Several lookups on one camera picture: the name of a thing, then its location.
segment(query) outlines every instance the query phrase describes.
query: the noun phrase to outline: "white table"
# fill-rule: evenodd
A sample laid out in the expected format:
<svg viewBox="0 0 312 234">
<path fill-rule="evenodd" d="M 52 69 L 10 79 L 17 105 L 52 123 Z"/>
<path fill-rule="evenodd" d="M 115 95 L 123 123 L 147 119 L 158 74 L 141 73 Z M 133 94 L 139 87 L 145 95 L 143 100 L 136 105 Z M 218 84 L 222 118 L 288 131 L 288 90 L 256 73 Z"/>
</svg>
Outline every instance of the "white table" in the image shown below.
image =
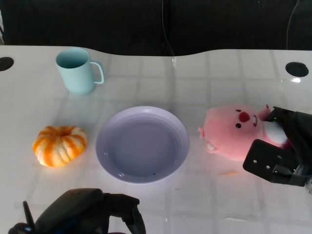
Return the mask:
<svg viewBox="0 0 312 234">
<path fill-rule="evenodd" d="M 312 113 L 312 52 L 219 50 L 196 55 L 125 57 L 89 50 L 102 62 L 106 81 L 85 98 L 68 94 L 55 67 L 64 47 L 1 46 L 15 63 L 0 72 L 0 227 L 25 221 L 22 201 L 34 219 L 65 191 L 94 187 L 140 199 L 147 234 L 311 234 L 312 196 L 304 188 L 271 184 L 204 150 L 197 128 L 212 106 L 265 104 Z M 293 79 L 290 61 L 310 68 Z M 96 158 L 101 125 L 137 105 L 171 111 L 186 125 L 191 148 L 182 167 L 157 183 L 134 185 L 107 174 Z M 77 125 L 87 131 L 85 153 L 65 168 L 39 165 L 32 142 L 46 125 Z M 130 233 L 111 218 L 110 231 Z"/>
</svg>

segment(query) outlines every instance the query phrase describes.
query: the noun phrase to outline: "mug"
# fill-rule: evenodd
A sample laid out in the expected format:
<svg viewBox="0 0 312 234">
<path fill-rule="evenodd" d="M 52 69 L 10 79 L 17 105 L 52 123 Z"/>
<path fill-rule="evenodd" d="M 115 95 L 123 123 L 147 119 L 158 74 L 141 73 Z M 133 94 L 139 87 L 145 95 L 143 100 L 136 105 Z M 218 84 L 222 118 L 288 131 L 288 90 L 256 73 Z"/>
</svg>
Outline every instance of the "mug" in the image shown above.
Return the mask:
<svg viewBox="0 0 312 234">
<path fill-rule="evenodd" d="M 56 64 L 65 87 L 75 94 L 88 94 L 94 90 L 95 84 L 104 83 L 102 64 L 91 60 L 88 51 L 82 48 L 71 48 L 60 52 Z M 100 82 L 95 81 L 91 64 L 98 66 L 101 73 Z"/>
</svg>

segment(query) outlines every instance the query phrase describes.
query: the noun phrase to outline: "pumpkin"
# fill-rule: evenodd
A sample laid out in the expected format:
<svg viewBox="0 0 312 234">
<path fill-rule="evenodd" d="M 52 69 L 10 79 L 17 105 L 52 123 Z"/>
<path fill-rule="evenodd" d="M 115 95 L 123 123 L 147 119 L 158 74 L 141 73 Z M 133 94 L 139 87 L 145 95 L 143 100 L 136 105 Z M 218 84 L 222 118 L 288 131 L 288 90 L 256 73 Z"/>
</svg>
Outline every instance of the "pumpkin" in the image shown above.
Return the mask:
<svg viewBox="0 0 312 234">
<path fill-rule="evenodd" d="M 45 127 L 33 143 L 40 164 L 62 167 L 79 156 L 87 146 L 87 135 L 76 126 Z"/>
</svg>

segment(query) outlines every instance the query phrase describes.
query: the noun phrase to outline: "stuffed toy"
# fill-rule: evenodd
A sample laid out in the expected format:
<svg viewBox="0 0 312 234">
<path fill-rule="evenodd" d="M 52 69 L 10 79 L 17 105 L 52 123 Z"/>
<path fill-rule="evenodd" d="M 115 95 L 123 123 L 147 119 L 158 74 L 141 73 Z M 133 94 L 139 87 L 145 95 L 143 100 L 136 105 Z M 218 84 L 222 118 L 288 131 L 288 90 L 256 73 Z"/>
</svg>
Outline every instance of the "stuffed toy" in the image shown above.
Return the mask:
<svg viewBox="0 0 312 234">
<path fill-rule="evenodd" d="M 276 122 L 264 121 L 270 114 L 268 105 L 256 113 L 247 105 L 229 105 L 209 109 L 200 137 L 206 140 L 208 153 L 230 160 L 244 160 L 253 141 L 261 139 L 285 147 L 287 137 Z"/>
</svg>

